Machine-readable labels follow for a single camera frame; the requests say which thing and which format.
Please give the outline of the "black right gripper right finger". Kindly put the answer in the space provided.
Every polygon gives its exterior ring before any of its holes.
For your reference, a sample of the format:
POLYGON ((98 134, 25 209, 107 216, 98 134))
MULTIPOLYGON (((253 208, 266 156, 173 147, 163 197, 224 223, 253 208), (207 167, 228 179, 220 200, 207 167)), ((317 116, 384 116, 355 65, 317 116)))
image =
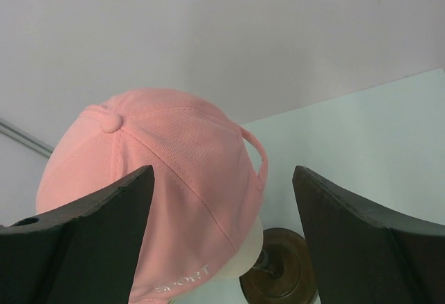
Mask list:
POLYGON ((293 174, 322 303, 443 303, 444 226, 384 207, 303 166, 293 174))

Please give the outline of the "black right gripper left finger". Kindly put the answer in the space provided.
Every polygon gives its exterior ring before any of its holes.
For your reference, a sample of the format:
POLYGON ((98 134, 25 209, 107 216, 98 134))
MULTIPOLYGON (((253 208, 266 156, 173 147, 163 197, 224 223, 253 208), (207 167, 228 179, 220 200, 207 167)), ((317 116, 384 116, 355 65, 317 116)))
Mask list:
POLYGON ((128 303, 153 190, 154 170, 143 166, 1 227, 1 302, 128 303))

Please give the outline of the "pink sport cap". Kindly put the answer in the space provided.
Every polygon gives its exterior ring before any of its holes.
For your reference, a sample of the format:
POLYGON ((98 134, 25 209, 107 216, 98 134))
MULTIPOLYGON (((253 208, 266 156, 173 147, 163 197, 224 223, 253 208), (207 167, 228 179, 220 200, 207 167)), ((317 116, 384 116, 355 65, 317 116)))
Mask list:
POLYGON ((267 160, 261 143, 212 103, 178 90, 130 90, 87 107, 65 132, 44 170, 36 209, 45 213, 153 167, 129 300, 170 303, 254 266, 264 238, 267 160))

